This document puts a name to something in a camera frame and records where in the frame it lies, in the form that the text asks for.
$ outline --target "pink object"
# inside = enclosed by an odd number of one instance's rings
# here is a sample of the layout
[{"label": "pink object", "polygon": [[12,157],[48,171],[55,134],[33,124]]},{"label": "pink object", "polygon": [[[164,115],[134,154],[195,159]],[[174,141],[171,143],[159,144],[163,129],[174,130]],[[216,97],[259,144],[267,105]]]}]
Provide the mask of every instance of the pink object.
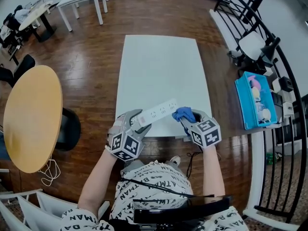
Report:
[{"label": "pink object", "polygon": [[252,87],[256,87],[259,91],[261,91],[261,85],[259,81],[255,79],[255,75],[248,77],[248,81],[251,82]]}]

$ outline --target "printed shirt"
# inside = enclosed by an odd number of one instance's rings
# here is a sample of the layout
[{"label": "printed shirt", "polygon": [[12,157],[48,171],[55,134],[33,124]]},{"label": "printed shirt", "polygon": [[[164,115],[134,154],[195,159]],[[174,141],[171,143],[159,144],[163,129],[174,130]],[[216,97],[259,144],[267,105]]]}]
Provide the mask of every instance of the printed shirt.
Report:
[{"label": "printed shirt", "polygon": [[[126,179],[133,179],[147,182],[157,186],[162,186],[180,193],[193,194],[188,179],[176,171],[173,167],[151,162],[148,165],[132,170],[123,176]],[[158,208],[178,208],[186,200],[185,197],[161,191],[159,189],[142,186],[129,181],[120,181],[116,186],[115,203],[110,213],[110,219],[126,220],[130,224],[133,222],[133,199],[158,200],[155,206]],[[63,213],[61,231],[69,230],[110,230],[114,228],[108,222],[97,218],[89,211],[83,209],[69,210]],[[196,231],[246,231],[244,221],[234,207],[216,213],[211,220],[200,223]]]}]

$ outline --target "power strip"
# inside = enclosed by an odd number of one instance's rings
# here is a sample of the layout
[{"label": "power strip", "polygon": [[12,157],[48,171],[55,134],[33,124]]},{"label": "power strip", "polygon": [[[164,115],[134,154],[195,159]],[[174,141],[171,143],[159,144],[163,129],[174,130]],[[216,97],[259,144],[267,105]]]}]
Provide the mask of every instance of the power strip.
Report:
[{"label": "power strip", "polygon": [[141,112],[137,115],[137,119],[141,127],[145,127],[158,121],[172,113],[174,113],[178,108],[178,103],[175,98],[162,103],[154,108]]}]

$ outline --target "blue box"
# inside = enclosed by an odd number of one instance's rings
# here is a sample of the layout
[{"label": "blue box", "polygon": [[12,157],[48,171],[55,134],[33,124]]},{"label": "blue box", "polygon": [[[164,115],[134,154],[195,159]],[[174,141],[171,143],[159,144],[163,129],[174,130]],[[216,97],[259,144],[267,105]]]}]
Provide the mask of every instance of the blue box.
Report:
[{"label": "blue box", "polygon": [[[255,99],[253,97],[251,86],[248,81],[248,78],[250,76],[255,76],[255,80],[257,80],[261,85],[260,102],[265,106],[265,108],[269,109],[270,111],[271,119],[269,122],[259,123]],[[243,76],[235,81],[235,86],[239,95],[244,126],[246,130],[258,127],[265,127],[277,123],[274,102],[271,97],[270,87],[265,76],[250,72],[244,72]]]}]

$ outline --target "yellow table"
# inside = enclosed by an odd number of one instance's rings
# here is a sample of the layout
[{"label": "yellow table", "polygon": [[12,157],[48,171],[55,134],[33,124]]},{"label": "yellow table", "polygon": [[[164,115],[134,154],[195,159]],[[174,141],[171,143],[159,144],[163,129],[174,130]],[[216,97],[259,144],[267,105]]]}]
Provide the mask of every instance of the yellow table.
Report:
[{"label": "yellow table", "polygon": [[25,72],[5,106],[4,141],[12,162],[25,173],[45,166],[57,143],[62,119],[62,89],[48,66]]}]

